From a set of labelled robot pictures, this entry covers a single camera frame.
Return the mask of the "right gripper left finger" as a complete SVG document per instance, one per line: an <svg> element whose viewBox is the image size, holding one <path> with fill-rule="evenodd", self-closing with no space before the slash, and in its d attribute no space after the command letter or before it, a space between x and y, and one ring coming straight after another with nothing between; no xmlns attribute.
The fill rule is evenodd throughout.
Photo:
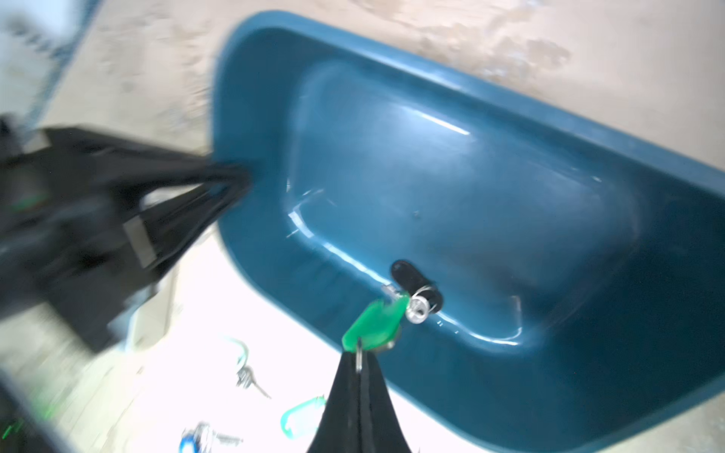
<svg viewBox="0 0 725 453"><path fill-rule="evenodd" d="M344 352L309 453L361 451L360 381L356 356Z"/></svg>

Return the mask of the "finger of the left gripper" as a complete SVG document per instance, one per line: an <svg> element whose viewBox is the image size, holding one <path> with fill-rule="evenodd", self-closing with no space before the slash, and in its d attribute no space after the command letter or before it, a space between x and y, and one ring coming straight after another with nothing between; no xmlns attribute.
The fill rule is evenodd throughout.
<svg viewBox="0 0 725 453"><path fill-rule="evenodd" d="M193 184L228 184L242 192L252 185L251 173L237 163L213 162L194 155L88 128L45 128L53 155L93 187L158 188Z"/></svg>
<svg viewBox="0 0 725 453"><path fill-rule="evenodd" d="M249 177L206 180L187 192L138 209L124 222L124 230L141 268L163 277L251 186Z"/></svg>

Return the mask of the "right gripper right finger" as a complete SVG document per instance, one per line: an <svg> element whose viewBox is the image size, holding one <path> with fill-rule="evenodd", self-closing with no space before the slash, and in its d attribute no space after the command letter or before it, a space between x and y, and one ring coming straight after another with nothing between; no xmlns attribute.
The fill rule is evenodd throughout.
<svg viewBox="0 0 725 453"><path fill-rule="evenodd" d="M375 354L360 353L360 451L406 452L411 449Z"/></svg>

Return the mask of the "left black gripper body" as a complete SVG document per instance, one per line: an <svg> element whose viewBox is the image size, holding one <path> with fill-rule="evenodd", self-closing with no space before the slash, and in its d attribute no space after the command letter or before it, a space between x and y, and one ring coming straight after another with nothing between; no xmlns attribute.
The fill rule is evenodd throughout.
<svg viewBox="0 0 725 453"><path fill-rule="evenodd" d="M170 182L168 149L88 128L45 128L26 152L1 119L1 304L41 300L92 351L170 269L143 199Z"/></svg>

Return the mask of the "key with green tag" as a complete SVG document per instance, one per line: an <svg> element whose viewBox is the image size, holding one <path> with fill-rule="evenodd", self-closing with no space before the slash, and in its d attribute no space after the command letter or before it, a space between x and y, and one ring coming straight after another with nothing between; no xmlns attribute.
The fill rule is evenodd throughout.
<svg viewBox="0 0 725 453"><path fill-rule="evenodd" d="M236 348L236 386L245 390L255 388L264 398L271 399L272 396L264 388L260 387L260 384L256 380L254 370L249 364L250 349L247 344L232 337L228 338L228 341Z"/></svg>
<svg viewBox="0 0 725 453"><path fill-rule="evenodd" d="M354 357L355 371L364 368L364 355L392 349L402 331L402 321L410 303L407 293L394 293L391 301L370 303L342 337L342 347Z"/></svg>

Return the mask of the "key with black tag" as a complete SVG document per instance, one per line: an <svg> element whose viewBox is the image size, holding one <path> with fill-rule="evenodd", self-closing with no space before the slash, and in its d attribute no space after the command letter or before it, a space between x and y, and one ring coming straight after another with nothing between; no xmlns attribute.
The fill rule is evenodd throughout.
<svg viewBox="0 0 725 453"><path fill-rule="evenodd" d="M410 323L422 324L443 309L443 294L411 262L397 260L391 265L390 273L393 281L408 296L405 317Z"/></svg>

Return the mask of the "key with blue tag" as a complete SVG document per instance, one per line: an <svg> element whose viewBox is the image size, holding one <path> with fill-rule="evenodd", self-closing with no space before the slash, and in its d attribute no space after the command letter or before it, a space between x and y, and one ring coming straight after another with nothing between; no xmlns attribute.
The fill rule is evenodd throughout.
<svg viewBox="0 0 725 453"><path fill-rule="evenodd" d="M221 433L210 424L199 422L194 428L185 430L179 440L178 453L212 453L221 448L237 448L243 445L240 437Z"/></svg>

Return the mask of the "teal plastic storage box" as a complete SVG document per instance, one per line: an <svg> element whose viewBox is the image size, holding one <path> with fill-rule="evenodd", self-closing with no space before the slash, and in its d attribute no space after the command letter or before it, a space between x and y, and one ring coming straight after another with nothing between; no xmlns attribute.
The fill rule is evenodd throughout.
<svg viewBox="0 0 725 453"><path fill-rule="evenodd" d="M219 222L240 272L333 345L432 283L381 365L471 441L594 451L723 392L721 171L284 11L230 34L211 110L252 178Z"/></svg>

